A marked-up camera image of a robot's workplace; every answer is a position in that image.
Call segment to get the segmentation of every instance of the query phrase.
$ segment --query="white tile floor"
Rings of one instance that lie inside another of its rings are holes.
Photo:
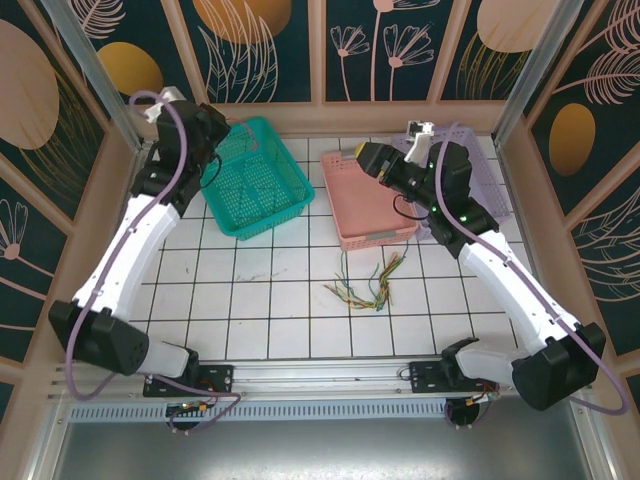
[[[369,138],[285,140],[308,172],[316,198],[301,217],[245,242],[223,235],[198,195],[144,277],[132,313],[135,325],[196,349],[203,360],[433,354],[473,334],[515,346],[500,305],[433,240],[409,242],[404,263],[391,277],[393,303],[381,312],[350,312],[325,288],[340,271],[341,250],[320,156],[364,140]],[[490,139],[481,138],[481,144],[503,184]],[[502,230],[529,267],[515,219]],[[404,249],[349,252],[351,285],[366,294],[376,265]]]

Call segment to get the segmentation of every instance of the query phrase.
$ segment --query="gray floor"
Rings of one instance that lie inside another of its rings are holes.
[[[222,422],[191,437],[163,424],[75,424],[56,479],[590,479],[566,404],[498,402],[472,430],[442,419]]]

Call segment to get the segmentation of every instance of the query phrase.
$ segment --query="black cable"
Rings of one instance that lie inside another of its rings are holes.
[[[213,183],[213,181],[218,178],[218,175],[220,175],[220,170],[222,170],[222,158],[220,157],[220,155],[218,155],[217,153],[214,155],[213,157],[214,160],[218,160],[218,170],[216,170],[216,173],[213,175],[213,178],[211,180],[209,180],[207,182],[206,185],[202,186],[202,190],[204,190],[205,188],[207,188],[209,185],[211,185]]]
[[[398,207],[396,205],[396,200],[398,200],[399,197],[402,197],[402,195],[398,194],[393,198],[393,209],[396,211],[398,215],[404,218],[408,218],[409,220],[426,220],[427,218],[429,218],[429,215],[427,215],[426,217],[412,217],[411,215],[402,213],[400,210],[398,210]]]

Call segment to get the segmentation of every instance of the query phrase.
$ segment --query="white tile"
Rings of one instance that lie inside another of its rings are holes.
[[[496,347],[516,347],[511,323],[506,314],[474,314],[471,315],[471,323],[480,341]]]
[[[446,247],[441,245],[421,245],[422,270],[425,277],[460,276],[458,262]]]
[[[431,320],[428,315],[391,317],[391,325],[396,355],[432,355],[435,353]]]
[[[191,318],[214,320],[229,318],[230,283],[196,283],[193,290]]]
[[[510,212],[513,212],[513,203],[511,202],[511,197],[509,196],[509,191],[507,190],[506,185],[498,185],[500,192],[502,193],[502,197],[504,201],[507,203],[507,208]]]
[[[493,178],[500,185],[504,185],[504,175],[502,174],[502,169],[500,168],[499,160],[489,160],[489,168],[491,169],[491,173],[493,174]]]
[[[489,135],[481,135],[478,137],[478,142],[480,142],[480,146],[482,147],[482,151],[484,152],[484,156],[487,158],[498,158],[496,155],[496,148],[493,146],[493,140]]]
[[[308,179],[309,178],[309,162],[298,163],[298,167],[300,168],[300,170],[302,170],[302,173],[304,173],[304,176]]]
[[[504,308],[498,303],[489,289],[477,277],[464,280],[464,289],[471,313],[502,312]]]
[[[325,285],[331,282],[311,282],[311,316],[342,317],[349,315],[347,304],[331,293]]]
[[[185,210],[182,218],[204,218],[204,212],[207,208],[207,202],[204,199],[202,192],[198,192],[191,199],[191,203]]]
[[[373,143],[384,143],[386,145],[391,145],[391,136],[386,135],[386,136],[371,137],[371,141]]]
[[[333,217],[309,217],[309,232],[313,247],[337,247],[340,245]]]
[[[274,248],[271,279],[308,280],[309,250],[306,248]]]
[[[308,358],[309,319],[271,320],[269,358]]]
[[[227,359],[266,359],[268,336],[268,320],[231,320]]]
[[[454,343],[473,337],[469,315],[432,315],[433,335],[436,340],[436,353]]]
[[[370,141],[369,137],[341,137],[338,140],[342,151],[355,150],[361,143]]]
[[[187,326],[189,322],[151,322],[149,336],[154,340],[172,343],[184,347],[187,341]]]
[[[131,309],[131,320],[149,320],[155,285],[140,285],[136,294],[133,308]]]
[[[527,254],[527,250],[524,247],[524,243],[510,243],[511,250],[518,257],[520,263],[526,268],[529,273],[531,273],[531,262],[529,261],[529,255]]]
[[[236,283],[233,285],[231,318],[266,318],[269,315],[268,283]]]
[[[385,265],[389,264],[394,253],[402,256],[406,248],[405,244],[384,247]],[[417,245],[409,245],[403,262],[389,278],[422,278],[422,264],[420,263]]]
[[[322,172],[322,164],[318,162],[309,163],[309,182],[314,187],[324,187],[324,173]]]
[[[342,250],[340,247],[314,247],[309,249],[311,280],[333,280],[340,273]]]
[[[353,288],[353,292],[356,295],[358,295],[362,300],[366,302],[374,301],[373,293],[371,293],[369,287],[371,287],[371,289],[373,289],[375,293],[378,293],[380,291],[380,282],[378,282],[377,278],[372,280],[371,284],[369,284],[369,280],[349,280],[349,286]],[[379,315],[386,315],[388,317],[389,302],[385,303],[384,307],[381,310],[374,310],[372,308],[350,308],[350,311],[352,317],[372,317]]]
[[[274,230],[274,247],[306,247],[309,244],[309,217],[296,217]]]
[[[500,225],[500,231],[508,242],[522,241],[522,234],[520,233],[520,228],[518,227],[518,221],[516,220],[515,215],[512,215],[509,220]]]
[[[458,265],[460,265],[460,273],[463,277],[475,277],[476,274],[471,271],[471,269],[462,264],[460,259],[458,258]]]
[[[235,250],[200,250],[196,282],[230,282]]]
[[[309,282],[273,282],[271,318],[309,317]]]
[[[206,219],[202,229],[202,245],[200,248],[234,248],[236,237],[228,237],[220,231],[213,219]]]
[[[296,162],[309,161],[309,140],[306,138],[283,138],[282,143],[287,147]]]
[[[349,280],[368,280],[374,272],[375,278],[378,278],[384,270],[382,247],[363,248],[347,252],[347,270],[349,272]]]
[[[158,271],[160,270],[160,259],[162,258],[162,250],[158,250],[154,253],[147,267],[147,271],[144,272],[142,277],[142,283],[156,283],[158,280]]]
[[[238,240],[238,248],[271,248],[272,246],[273,230],[267,230],[266,232],[259,233],[255,237],[251,237],[247,240]]]
[[[183,219],[171,230],[164,243],[165,249],[198,248],[202,233],[202,219]]]
[[[351,331],[348,318],[311,319],[312,357],[350,357]]]
[[[310,215],[331,215],[331,204],[326,188],[316,188],[316,197],[309,207]]]
[[[427,278],[429,311],[433,313],[467,313],[460,278]]]
[[[163,284],[156,287],[151,320],[186,320],[189,318],[193,284]]]
[[[351,319],[354,357],[393,355],[389,317],[358,317]]]
[[[197,250],[165,250],[158,283],[191,283],[196,278]]]
[[[391,306],[392,315],[427,314],[427,295],[421,278],[410,280],[392,280]]]
[[[320,157],[325,153],[337,152],[340,150],[340,143],[337,138],[310,138],[309,139],[309,161],[319,162]]]
[[[271,278],[271,249],[236,250],[235,282],[261,282]]]
[[[224,360],[228,327],[226,320],[189,322],[187,347],[198,352],[200,360]]]

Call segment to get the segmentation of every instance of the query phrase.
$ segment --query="robotic arm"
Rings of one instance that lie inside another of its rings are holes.
[[[178,182],[132,230],[132,221],[169,184],[178,167],[180,139],[177,127],[169,112],[156,104],[146,111],[146,115],[149,121],[157,123],[159,141],[135,177],[124,220],[94,273],[72,302],[54,302],[49,320],[66,349],[80,312],[97,293],[79,331],[74,359],[123,375],[163,375],[193,387],[199,370],[196,352],[151,339],[124,320],[130,318],[142,276],[153,255],[200,190],[200,178],[230,127],[224,116],[209,105],[197,106],[176,99],[177,95],[171,91],[163,94],[173,100],[171,106],[177,111],[187,136],[186,164]],[[100,273],[125,232],[130,236],[111,265],[104,284],[95,292]]]
[[[414,146],[405,156],[389,145],[365,143],[356,152],[360,167],[382,185],[400,192],[428,212],[434,238],[489,288],[513,321],[523,345],[501,350],[476,338],[461,340],[445,349],[440,367],[454,387],[465,378],[483,378],[515,386],[533,408],[545,410],[596,378],[598,366],[552,318],[540,298],[553,305],[559,317],[595,352],[602,356],[605,336],[595,324],[582,326],[562,309],[522,267],[489,213],[469,196],[471,164],[466,148],[450,143],[442,165],[442,193],[446,206],[464,227],[493,246],[524,272],[527,282],[481,243],[460,232],[442,212],[436,194],[436,167],[442,143],[431,147],[426,167],[412,152],[425,152],[430,128],[412,122],[407,131]]]

